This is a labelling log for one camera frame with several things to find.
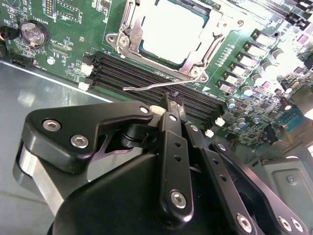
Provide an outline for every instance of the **silver bolt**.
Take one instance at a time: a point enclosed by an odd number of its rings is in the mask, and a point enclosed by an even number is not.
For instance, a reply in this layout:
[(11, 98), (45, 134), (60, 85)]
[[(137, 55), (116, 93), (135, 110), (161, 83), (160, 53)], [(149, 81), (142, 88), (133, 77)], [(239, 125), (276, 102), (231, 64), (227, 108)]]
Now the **silver bolt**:
[(198, 131), (198, 129), (197, 129), (197, 127), (196, 127), (196, 126), (191, 125), (190, 127), (191, 127), (191, 129), (193, 129), (194, 131)]
[(297, 230), (299, 230), (300, 232), (303, 232), (303, 227), (301, 226), (301, 224), (298, 221), (296, 221), (294, 218), (291, 218), (291, 221), (293, 222), (293, 224)]
[(292, 231), (290, 224), (282, 217), (279, 217), (280, 224), (289, 232)]
[(89, 141), (85, 136), (75, 135), (70, 138), (70, 143), (76, 148), (86, 148)]
[(146, 109), (145, 107), (140, 107), (140, 111), (147, 114), (149, 112), (148, 109)]
[(171, 193), (171, 200), (173, 204), (179, 209), (184, 209), (187, 206), (186, 198), (178, 191)]
[(250, 233), (252, 232), (252, 226), (249, 222), (249, 220), (244, 217), (242, 214), (237, 214), (237, 221), (239, 225), (247, 232)]
[(126, 36), (123, 36), (119, 39), (119, 43), (122, 47), (127, 47), (129, 44), (129, 38)]
[(294, 175), (287, 176), (287, 181), (289, 184), (295, 185), (297, 183), (297, 179)]
[(253, 123), (254, 123), (254, 124), (259, 124), (259, 123), (260, 123), (260, 118), (255, 117), (255, 118), (253, 119)]
[(198, 77), (199, 73), (200, 73), (200, 68), (199, 67), (193, 67), (190, 70), (190, 76), (192, 76), (192, 77)]
[(222, 145), (221, 143), (218, 143), (217, 145), (218, 145), (218, 147), (219, 147), (222, 151), (226, 151), (224, 145)]
[(170, 115), (170, 119), (173, 120), (173, 121), (177, 120), (177, 118), (175, 116), (173, 116), (173, 115)]
[(43, 127), (47, 131), (58, 131), (61, 129), (61, 124), (56, 120), (48, 119), (43, 122)]

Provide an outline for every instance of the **motherboard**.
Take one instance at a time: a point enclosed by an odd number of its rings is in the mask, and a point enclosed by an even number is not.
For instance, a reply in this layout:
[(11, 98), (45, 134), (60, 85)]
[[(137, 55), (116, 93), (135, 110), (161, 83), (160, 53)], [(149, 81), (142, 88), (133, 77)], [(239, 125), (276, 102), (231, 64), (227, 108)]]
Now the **motherboard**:
[(84, 90), (142, 101), (182, 92), (190, 120), (208, 137), (256, 145), (279, 139), (274, 124), (292, 132), (310, 118), (299, 90), (304, 97), (313, 86), (312, 5), (3, 0), (0, 40), (17, 66), (35, 66)]

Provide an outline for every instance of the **wire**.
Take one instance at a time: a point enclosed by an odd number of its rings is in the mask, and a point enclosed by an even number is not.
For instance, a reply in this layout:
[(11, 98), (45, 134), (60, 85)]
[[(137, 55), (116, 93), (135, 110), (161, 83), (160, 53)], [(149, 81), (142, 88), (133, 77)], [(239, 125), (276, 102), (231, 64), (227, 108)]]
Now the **wire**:
[(4, 38), (1, 36), (1, 32), (0, 32), (0, 39), (4, 41)]

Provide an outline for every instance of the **electrolytic capacitor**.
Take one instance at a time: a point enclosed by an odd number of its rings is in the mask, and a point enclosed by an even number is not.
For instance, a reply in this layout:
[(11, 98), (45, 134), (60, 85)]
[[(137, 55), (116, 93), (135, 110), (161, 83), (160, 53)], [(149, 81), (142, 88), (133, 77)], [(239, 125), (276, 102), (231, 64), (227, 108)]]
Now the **electrolytic capacitor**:
[(236, 123), (233, 124), (233, 132), (235, 132), (235, 133), (240, 132), (240, 128), (238, 127), (238, 124), (236, 124)]
[(234, 100), (234, 99), (229, 99), (229, 100), (227, 101), (227, 104), (228, 104), (228, 107), (229, 107), (230, 109), (236, 108), (236, 104), (235, 104), (235, 100)]
[(285, 58), (286, 55), (281, 49), (277, 49), (273, 51), (272, 56), (279, 64), (282, 63), (286, 59)]
[(273, 65), (270, 61), (266, 61), (262, 64), (262, 68), (266, 72), (268, 76), (276, 76), (277, 75), (277, 66)]
[(249, 97), (252, 96), (253, 91), (251, 89), (250, 86), (244, 86), (241, 88), (242, 93), (244, 94), (244, 96)]
[(291, 103), (285, 97), (281, 98), (279, 102), (283, 106), (284, 110), (291, 109)]
[(244, 117), (241, 117), (237, 120), (237, 123), (239, 128), (243, 128), (246, 125), (246, 120)]
[(290, 92), (292, 92), (292, 88), (289, 85), (287, 80), (282, 80), (280, 85), (282, 86), (282, 88), (284, 89), (285, 93), (289, 94)]
[(251, 79), (256, 86), (262, 86), (265, 83), (265, 79), (259, 73), (253, 75)]

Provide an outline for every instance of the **cpu socket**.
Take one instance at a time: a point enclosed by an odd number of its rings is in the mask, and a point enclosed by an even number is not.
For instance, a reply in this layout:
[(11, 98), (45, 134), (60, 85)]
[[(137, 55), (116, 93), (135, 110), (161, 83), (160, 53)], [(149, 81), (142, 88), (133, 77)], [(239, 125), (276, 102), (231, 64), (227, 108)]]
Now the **cpu socket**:
[(204, 70), (239, 21), (199, 1), (127, 0), (119, 32), (106, 41), (164, 75), (207, 82)]

